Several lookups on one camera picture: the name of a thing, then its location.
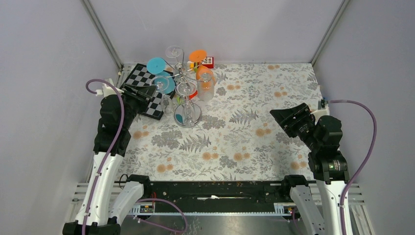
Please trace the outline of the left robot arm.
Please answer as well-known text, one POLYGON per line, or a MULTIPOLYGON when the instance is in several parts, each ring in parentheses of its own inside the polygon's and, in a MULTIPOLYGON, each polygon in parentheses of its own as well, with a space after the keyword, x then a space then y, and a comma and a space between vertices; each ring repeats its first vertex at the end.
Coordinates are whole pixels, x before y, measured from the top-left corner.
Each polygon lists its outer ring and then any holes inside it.
POLYGON ((110 201, 116 173, 131 139, 129 128, 137 114, 148 106, 156 86, 116 88, 111 82, 102 80, 101 83, 101 89, 87 89, 103 96, 90 181, 74 221, 64 224, 64 235, 118 235, 136 201, 146 201, 152 194, 149 177, 131 175, 117 198, 110 201))

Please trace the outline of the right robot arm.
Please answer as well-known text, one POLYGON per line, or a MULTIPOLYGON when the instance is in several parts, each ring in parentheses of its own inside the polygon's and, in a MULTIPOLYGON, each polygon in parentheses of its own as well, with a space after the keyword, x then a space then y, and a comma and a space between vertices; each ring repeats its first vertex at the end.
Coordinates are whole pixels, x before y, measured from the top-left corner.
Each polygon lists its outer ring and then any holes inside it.
POLYGON ((311 188, 302 175, 286 175, 281 197, 294 202, 309 235, 351 235, 348 198, 342 193, 350 180, 346 159, 339 151, 343 136, 341 121, 311 112, 302 103, 290 109, 271 110, 270 114, 290 138, 298 137, 310 150, 308 164, 320 192, 322 211, 313 201, 311 188))

